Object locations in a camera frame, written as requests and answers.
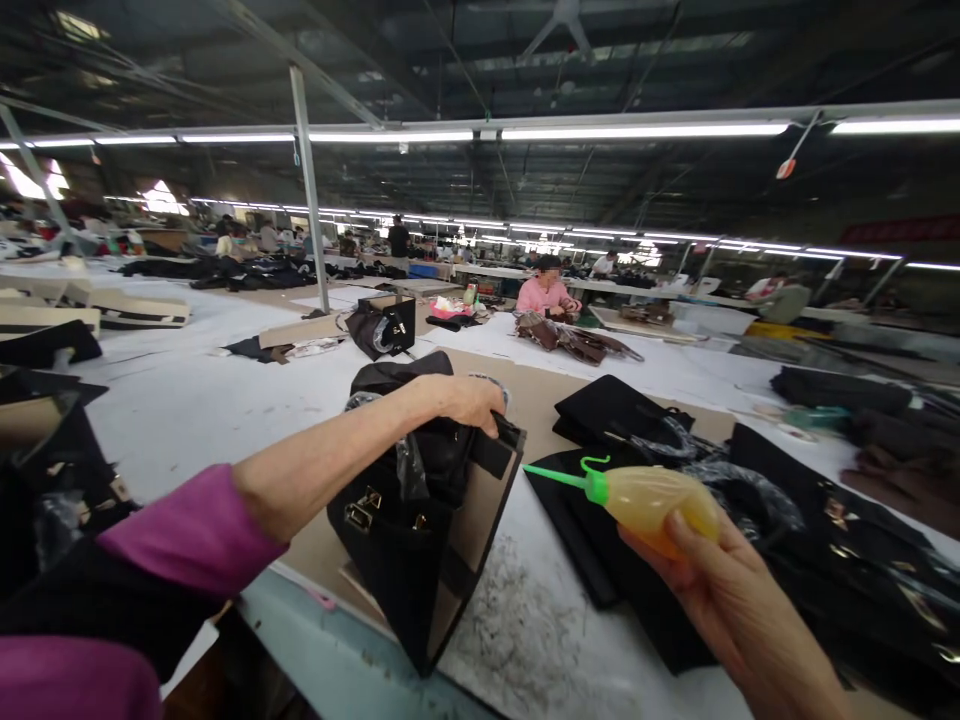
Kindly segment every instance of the handbag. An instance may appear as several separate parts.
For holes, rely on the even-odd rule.
[[[453,374],[444,353],[369,365],[351,389],[387,394],[431,373]],[[525,433],[495,417],[496,440],[445,418],[417,428],[327,508],[365,590],[422,676],[433,671],[476,588],[520,466]],[[409,482],[418,457],[426,492]]]
[[[416,341],[417,302],[403,295],[364,298],[346,320],[346,331],[371,360],[399,355]]]

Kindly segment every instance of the purple sleeve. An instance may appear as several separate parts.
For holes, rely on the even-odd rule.
[[[97,538],[165,580],[226,600],[287,551],[250,516],[229,465],[214,465]]]

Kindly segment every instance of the bottle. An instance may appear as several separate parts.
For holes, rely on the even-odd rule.
[[[590,502],[603,505],[621,525],[661,555],[683,559],[681,550],[667,537],[663,524],[674,510],[695,531],[712,542],[720,536],[717,502],[697,479],[662,467],[625,467],[600,472],[587,463],[610,458],[583,458],[586,477],[524,465],[534,475],[581,488]]]

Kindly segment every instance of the pink shirt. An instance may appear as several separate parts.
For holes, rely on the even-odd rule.
[[[546,315],[547,310],[556,307],[561,300],[573,300],[567,292],[567,286],[562,282],[555,282],[549,290],[540,287],[537,278],[530,278],[523,287],[520,288],[520,297],[517,298],[517,310],[520,312],[533,312]],[[573,300],[577,304],[577,310],[582,307],[579,300]]]

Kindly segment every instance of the cardboard sheet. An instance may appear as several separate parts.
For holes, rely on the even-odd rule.
[[[516,365],[510,360],[484,357],[458,350],[445,350],[457,375],[479,372],[503,383],[511,393],[507,419],[527,432],[524,462],[545,455],[573,450],[577,446],[552,431],[557,419],[554,404],[589,384],[589,380]],[[686,403],[652,398],[663,406],[675,406],[689,413],[696,422],[693,431],[713,442],[729,439],[736,419],[733,415]],[[526,482],[518,477],[517,482]],[[326,513],[307,525],[290,544],[290,550],[275,564],[276,570],[294,582],[329,594],[361,620],[391,635],[380,613],[370,605],[357,587],[341,572],[350,561],[334,534]]]

